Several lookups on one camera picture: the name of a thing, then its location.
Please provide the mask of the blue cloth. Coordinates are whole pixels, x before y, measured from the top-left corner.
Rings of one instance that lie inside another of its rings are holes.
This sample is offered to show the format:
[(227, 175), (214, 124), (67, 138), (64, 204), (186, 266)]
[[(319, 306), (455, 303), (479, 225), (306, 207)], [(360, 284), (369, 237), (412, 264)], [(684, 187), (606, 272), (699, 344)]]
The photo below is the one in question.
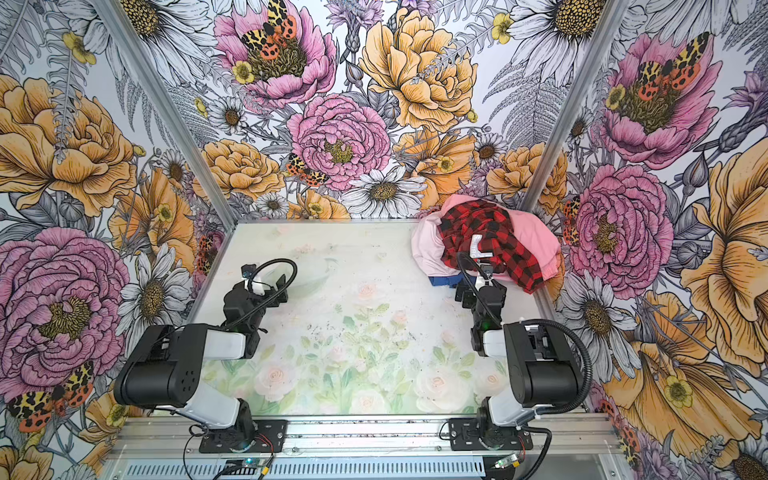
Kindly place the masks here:
[(451, 275), (451, 276), (429, 277), (430, 284), (434, 287), (447, 286), (450, 288), (454, 288), (457, 284), (461, 283), (463, 280), (464, 280), (464, 277), (462, 274)]

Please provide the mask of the red black plaid cloth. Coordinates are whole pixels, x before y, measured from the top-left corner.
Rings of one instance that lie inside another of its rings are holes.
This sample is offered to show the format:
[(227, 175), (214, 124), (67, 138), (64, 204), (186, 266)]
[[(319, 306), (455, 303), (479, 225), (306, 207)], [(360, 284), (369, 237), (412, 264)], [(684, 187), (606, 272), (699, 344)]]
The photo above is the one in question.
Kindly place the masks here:
[(545, 281), (535, 256), (515, 237), (510, 217), (493, 203), (475, 200), (451, 208), (438, 231), (445, 247), (442, 261), (452, 268), (458, 269), (456, 254), (469, 253), (472, 236), (480, 234), (482, 250), (493, 252), (494, 273), (506, 274), (526, 293)]

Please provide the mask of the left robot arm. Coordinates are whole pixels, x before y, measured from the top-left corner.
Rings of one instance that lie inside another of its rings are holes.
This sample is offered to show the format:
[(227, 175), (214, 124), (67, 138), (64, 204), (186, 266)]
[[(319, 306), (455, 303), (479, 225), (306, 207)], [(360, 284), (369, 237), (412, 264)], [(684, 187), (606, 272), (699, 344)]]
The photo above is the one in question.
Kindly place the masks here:
[(287, 301), (293, 277), (281, 276), (258, 293), (252, 279), (237, 283), (224, 297), (224, 322), (179, 328), (152, 326), (142, 334), (114, 384), (125, 406), (174, 412), (200, 424), (207, 434), (243, 451), (258, 438), (248, 402), (226, 396), (202, 379), (206, 361), (251, 359), (261, 341), (261, 321), (269, 308)]

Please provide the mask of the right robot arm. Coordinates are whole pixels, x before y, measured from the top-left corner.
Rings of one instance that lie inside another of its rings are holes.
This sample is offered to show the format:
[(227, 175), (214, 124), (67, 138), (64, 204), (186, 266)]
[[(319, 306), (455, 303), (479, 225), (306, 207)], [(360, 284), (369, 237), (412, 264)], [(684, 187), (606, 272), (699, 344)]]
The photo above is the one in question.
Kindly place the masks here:
[(449, 422), (459, 449), (529, 448), (530, 422), (568, 413), (586, 400), (593, 382), (588, 348), (570, 328), (548, 319), (505, 323), (507, 289), (491, 265), (457, 257), (462, 281), (455, 300), (472, 314), (470, 341), (481, 357), (506, 364), (508, 385), (481, 401), (473, 424)]

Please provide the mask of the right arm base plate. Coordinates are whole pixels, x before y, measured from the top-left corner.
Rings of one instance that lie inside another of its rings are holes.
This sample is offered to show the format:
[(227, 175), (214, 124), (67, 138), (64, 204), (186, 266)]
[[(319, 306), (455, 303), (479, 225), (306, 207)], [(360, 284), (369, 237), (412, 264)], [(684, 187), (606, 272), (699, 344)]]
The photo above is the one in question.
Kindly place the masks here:
[(453, 451), (522, 452), (533, 448), (532, 437), (527, 432), (481, 424), (477, 418), (450, 418), (442, 434), (446, 435)]

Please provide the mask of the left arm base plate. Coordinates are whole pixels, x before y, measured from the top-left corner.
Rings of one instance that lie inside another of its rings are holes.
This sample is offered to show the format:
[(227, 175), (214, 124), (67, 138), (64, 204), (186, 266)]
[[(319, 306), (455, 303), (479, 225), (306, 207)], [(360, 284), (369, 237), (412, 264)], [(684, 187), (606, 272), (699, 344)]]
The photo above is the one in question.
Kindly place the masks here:
[(289, 422), (281, 419), (254, 420), (245, 433), (230, 427), (211, 430), (202, 437), (202, 454), (280, 453), (287, 437)]

